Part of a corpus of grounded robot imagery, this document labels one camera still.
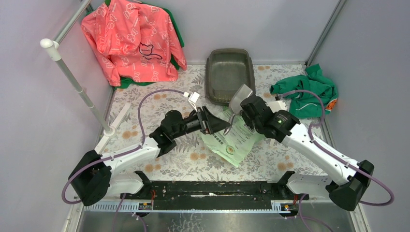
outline gray plastic tray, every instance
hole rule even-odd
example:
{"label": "gray plastic tray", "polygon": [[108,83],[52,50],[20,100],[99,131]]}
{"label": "gray plastic tray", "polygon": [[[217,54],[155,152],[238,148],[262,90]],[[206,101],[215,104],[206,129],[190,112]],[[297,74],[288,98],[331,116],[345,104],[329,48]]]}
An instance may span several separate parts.
{"label": "gray plastic tray", "polygon": [[209,55],[205,70],[205,96],[216,105],[229,105],[246,84],[255,94],[252,59],[244,49],[218,49]]}

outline metal pole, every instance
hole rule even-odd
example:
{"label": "metal pole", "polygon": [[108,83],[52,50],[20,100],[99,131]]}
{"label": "metal pole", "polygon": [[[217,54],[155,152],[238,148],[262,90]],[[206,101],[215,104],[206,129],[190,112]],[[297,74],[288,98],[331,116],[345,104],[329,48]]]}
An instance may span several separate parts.
{"label": "metal pole", "polygon": [[88,7],[90,4],[91,0],[83,0],[80,8],[78,9],[77,12],[75,12],[71,19],[68,20],[66,25],[61,29],[61,31],[57,34],[57,36],[54,38],[54,41],[57,42],[58,44],[61,43],[61,41],[65,38],[67,33],[70,31],[70,29],[73,27],[74,23],[78,20],[80,15],[83,13],[83,11]]}
{"label": "metal pole", "polygon": [[343,6],[346,4],[347,0],[339,0],[339,2],[337,3],[335,9],[333,10],[332,15],[329,18],[329,21],[327,21],[326,26],[324,27],[318,41],[316,42],[312,52],[310,53],[309,57],[306,60],[306,66],[309,67],[313,60],[316,58],[319,49],[322,47],[322,44],[324,42],[324,40],[327,37],[327,34],[329,33],[330,29],[332,28],[332,26],[334,25],[337,17],[339,16],[340,12],[343,9]]}
{"label": "metal pole", "polygon": [[92,8],[91,5],[88,5],[87,8],[86,8],[86,10],[87,10],[87,13],[90,13],[90,12],[93,12],[93,11],[94,11],[94,9]]}
{"label": "metal pole", "polygon": [[51,57],[51,59],[53,61],[55,61],[57,63],[57,65],[60,67],[60,69],[62,70],[64,75],[67,77],[69,82],[75,88],[75,90],[80,95],[80,97],[83,99],[84,103],[90,108],[91,112],[94,114],[94,116],[97,118],[97,120],[101,123],[102,127],[104,128],[104,132],[106,134],[113,133],[114,130],[105,121],[103,115],[97,110],[95,105],[92,103],[91,99],[84,92],[84,90],[81,87],[80,83],[78,83],[78,81],[74,77],[73,73],[67,67],[65,62],[61,59],[61,55],[56,49],[56,43],[54,43],[50,39],[42,39],[40,41],[40,45],[41,45],[41,47],[43,47],[46,50],[46,52]]}

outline white clip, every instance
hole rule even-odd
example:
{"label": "white clip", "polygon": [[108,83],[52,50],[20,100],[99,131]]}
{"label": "white clip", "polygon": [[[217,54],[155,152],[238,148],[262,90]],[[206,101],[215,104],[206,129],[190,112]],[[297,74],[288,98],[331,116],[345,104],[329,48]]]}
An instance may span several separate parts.
{"label": "white clip", "polygon": [[345,168],[348,168],[349,165],[350,165],[350,161],[347,161],[346,164],[345,164]]}
{"label": "white clip", "polygon": [[196,101],[199,99],[199,93],[194,92],[190,95],[190,98],[188,99],[188,102],[190,103],[191,107],[193,108],[194,111],[198,112],[198,109],[196,108]]}
{"label": "white clip", "polygon": [[134,217],[135,215],[137,215],[135,212],[133,212],[132,213],[132,215],[131,215],[131,217]]}

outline black drawing on jacket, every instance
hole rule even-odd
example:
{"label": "black drawing on jacket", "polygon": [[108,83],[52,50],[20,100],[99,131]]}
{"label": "black drawing on jacket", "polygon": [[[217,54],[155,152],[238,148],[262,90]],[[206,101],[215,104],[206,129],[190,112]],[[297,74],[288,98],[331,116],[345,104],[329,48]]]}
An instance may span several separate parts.
{"label": "black drawing on jacket", "polygon": [[158,54],[152,53],[152,50],[154,49],[154,45],[145,45],[143,43],[140,43],[140,53],[142,54],[142,57],[145,59],[162,59],[162,56]]}

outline white pole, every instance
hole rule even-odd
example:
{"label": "white pole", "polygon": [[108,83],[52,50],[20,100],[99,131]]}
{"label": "white pole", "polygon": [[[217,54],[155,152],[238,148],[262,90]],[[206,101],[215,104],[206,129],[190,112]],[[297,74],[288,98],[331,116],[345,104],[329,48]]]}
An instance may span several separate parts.
{"label": "white pole", "polygon": [[60,67],[60,69],[62,70],[64,75],[67,77],[69,82],[75,88],[75,90],[80,95],[80,97],[83,99],[84,103],[90,108],[91,112],[94,114],[97,120],[101,123],[102,127],[104,128],[104,134],[107,136],[114,134],[115,129],[111,128],[108,125],[103,115],[97,110],[95,105],[92,103],[91,99],[88,97],[88,95],[85,93],[85,91],[81,87],[80,83],[78,83],[73,73],[70,71],[70,69],[67,67],[65,62],[62,60],[60,53],[57,51],[58,43],[55,41],[52,41],[51,39],[42,39],[40,41],[40,45],[42,48],[45,49],[45,51],[48,53],[51,59],[57,63],[57,65]]}

